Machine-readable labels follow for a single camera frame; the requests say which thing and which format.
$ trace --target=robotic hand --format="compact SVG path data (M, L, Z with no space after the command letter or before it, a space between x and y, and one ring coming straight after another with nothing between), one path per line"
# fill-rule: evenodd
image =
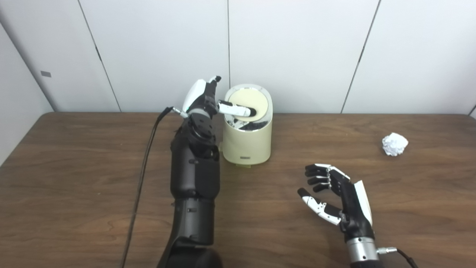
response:
M325 164L306 166L307 183L314 192L330 189L342 200L342 209L312 197L304 188L297 192L304 203L326 221L339 225L350 255L351 268L383 268L378 255L397 251L394 247L376 249L372 213L362 181L352 183L349 176Z
M218 113L225 113L237 116L255 116L256 110L254 108L241 106L238 104L233 104L230 102L226 102L223 100L218 100L215 103L215 88L216 83L220 82L221 77L214 76L210 79L207 83L205 80L200 79L193 84L192 88L189 90L187 96L185 97L185 101L183 103L183 111L174 108L174 111L179 113L182 117L186 118L188 114L192 112L196 112L196 105L197 103L204 103L207 102L209 105L209 109L207 112L209 114L216 114Z

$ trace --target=small label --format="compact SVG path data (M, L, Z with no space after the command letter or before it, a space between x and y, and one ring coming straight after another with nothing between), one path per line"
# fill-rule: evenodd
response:
M240 165L240 164L236 164L236 166L245 167L245 168L251 168L251 165Z
M40 71L41 75L46 76L46 77L51 77L50 72L45 72L45 71Z

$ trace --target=cream trash can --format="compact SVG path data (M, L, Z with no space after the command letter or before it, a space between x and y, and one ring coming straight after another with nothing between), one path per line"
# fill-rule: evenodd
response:
M231 163L256 165L271 155L273 103L261 86L241 84L228 90L225 101L254 108L252 117L225 115L223 156Z

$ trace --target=cable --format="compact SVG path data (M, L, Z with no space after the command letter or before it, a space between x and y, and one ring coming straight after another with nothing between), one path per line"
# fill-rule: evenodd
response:
M397 248L397 252L400 253L400 255L402 255L408 262L408 264L412 267L412 268L418 268L417 264L415 263L415 261L410 258L407 254L405 254L403 251L401 251L400 249Z
M159 114L157 120L155 121L154 126L152 127L152 133L150 133L149 142L147 143L146 152L144 154L144 160L142 160L142 168L139 175L139 185L137 186L136 200L134 201L134 208L132 209L132 216L130 217L129 230L127 232L126 246L124 248L124 253L122 254L122 259L119 267L124 268L126 265L127 253L129 251L130 240L132 238L132 231L134 230L134 222L136 221L137 208L139 207L140 193L142 192L142 184L144 183L144 174L146 172L147 159L149 158L150 148L152 147L152 142L154 141L155 131L159 122L164 118L173 107L167 107L165 110Z

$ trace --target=round lid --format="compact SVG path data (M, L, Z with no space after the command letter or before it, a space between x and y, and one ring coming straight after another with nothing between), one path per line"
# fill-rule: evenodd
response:
M230 96L228 101L256 110L256 115L252 117L234 116L235 118L241 121L257 121L263 118L263 116L265 116L266 112L268 111L268 99L261 91L255 89L242 88L240 90L237 90Z

